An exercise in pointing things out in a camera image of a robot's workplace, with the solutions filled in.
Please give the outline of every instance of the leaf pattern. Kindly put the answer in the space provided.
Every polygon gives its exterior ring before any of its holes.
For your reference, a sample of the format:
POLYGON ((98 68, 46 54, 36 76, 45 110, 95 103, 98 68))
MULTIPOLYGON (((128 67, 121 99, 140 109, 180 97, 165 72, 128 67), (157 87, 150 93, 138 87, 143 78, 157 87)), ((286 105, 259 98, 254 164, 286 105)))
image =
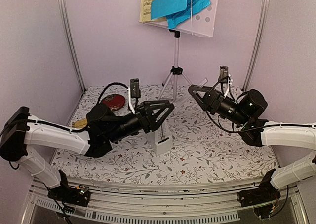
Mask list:
MULTIPOLYGON (((187 86, 179 86, 179 97, 187 95, 187 86)), ((78 121, 95 105, 103 87, 90 87, 72 120, 78 121)), ((161 86, 141 87, 144 100, 156 100, 161 86)), ((107 95, 119 93, 127 98, 127 90, 112 86, 107 95)), ((241 93, 234 88, 234 96, 241 93)), ((172 87, 165 91, 172 97, 172 87)), ((127 104, 116 115, 130 113, 127 104)), ((143 131, 112 144, 113 150, 101 158, 91 158, 58 149, 52 162, 70 177, 130 184, 198 184, 215 183, 263 176, 277 163, 269 147, 250 147, 238 134, 228 134, 211 123, 205 112, 190 98, 178 106, 167 122, 172 132, 173 148, 156 156, 143 131)), ((222 125, 230 128, 230 122, 222 125)))

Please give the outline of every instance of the white wall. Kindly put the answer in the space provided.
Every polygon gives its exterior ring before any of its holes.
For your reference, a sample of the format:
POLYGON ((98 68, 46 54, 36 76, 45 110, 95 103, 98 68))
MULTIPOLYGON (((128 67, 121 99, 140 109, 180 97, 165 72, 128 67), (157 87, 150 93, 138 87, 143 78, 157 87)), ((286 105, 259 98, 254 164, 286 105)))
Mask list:
MULTIPOLYGON (((214 38, 182 34, 179 65, 193 83, 216 82, 230 66, 242 86, 255 41, 262 0, 219 0, 214 38)), ((140 0, 66 0, 74 43, 88 86, 113 81, 161 84, 173 65, 174 38, 138 23, 140 0)))
MULTIPOLYGON (((0 126, 20 107, 64 124, 80 97, 57 0, 0 0, 0 126)), ((52 150, 41 149, 46 158, 52 150)), ((32 178, 0 159, 0 223, 22 217, 32 178)))
MULTIPOLYGON (((316 0, 270 0, 251 88, 268 101, 264 117, 282 122, 316 122, 316 0)), ((309 151, 275 146, 282 165, 309 151)), ((309 220, 316 223, 316 178, 299 183, 309 220)))

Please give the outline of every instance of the floral tablecloth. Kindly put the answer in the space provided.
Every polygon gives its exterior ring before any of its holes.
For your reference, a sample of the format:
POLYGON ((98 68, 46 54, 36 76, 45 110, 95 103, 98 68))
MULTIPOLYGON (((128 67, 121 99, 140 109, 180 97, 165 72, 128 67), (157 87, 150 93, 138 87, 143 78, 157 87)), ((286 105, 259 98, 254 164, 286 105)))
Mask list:
MULTIPOLYGON (((179 86, 178 96, 187 94, 187 86, 179 86)), ((90 87, 73 118, 78 121, 95 105, 103 87, 90 87)), ((141 101, 156 100, 161 86, 142 86, 141 101)), ((107 95, 119 93, 127 98, 127 90, 112 86, 107 95)), ((241 93, 234 88, 233 93, 241 93)), ((172 88, 164 93, 171 98, 172 88)), ((116 114, 129 113, 124 105, 116 114)), ((145 133, 129 136, 101 158, 79 156, 59 149, 52 164, 68 176, 106 182, 133 184, 197 184, 226 182, 263 176, 276 164, 270 147, 251 147, 238 134, 221 131, 192 99, 188 99, 167 119, 174 147, 156 156, 147 143, 145 133)), ((230 128, 229 121, 221 120, 230 128)))

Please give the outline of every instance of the white cable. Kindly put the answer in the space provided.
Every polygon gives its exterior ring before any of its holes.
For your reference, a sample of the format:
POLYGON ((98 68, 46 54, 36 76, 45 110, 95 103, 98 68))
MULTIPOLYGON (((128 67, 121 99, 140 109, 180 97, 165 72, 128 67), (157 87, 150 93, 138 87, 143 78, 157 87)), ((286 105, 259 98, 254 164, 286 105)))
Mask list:
POLYGON ((192 0, 191 0, 191 6, 190 6, 190 12, 191 12, 191 35, 193 35, 193 20, 192 20, 192 0))
POLYGON ((130 109, 132 110, 133 114, 135 114, 135 109, 132 105, 132 98, 131 98, 131 92, 130 92, 130 87, 128 87, 128 105, 130 109))

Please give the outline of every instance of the red round object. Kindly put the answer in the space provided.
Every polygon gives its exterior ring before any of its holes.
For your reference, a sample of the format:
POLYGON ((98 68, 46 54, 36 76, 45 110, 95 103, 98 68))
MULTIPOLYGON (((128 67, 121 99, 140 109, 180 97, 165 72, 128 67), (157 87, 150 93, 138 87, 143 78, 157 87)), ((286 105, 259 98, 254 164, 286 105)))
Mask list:
POLYGON ((125 97, 120 94, 111 94, 103 98, 102 103, 106 104, 111 111, 117 111, 124 106, 125 97))

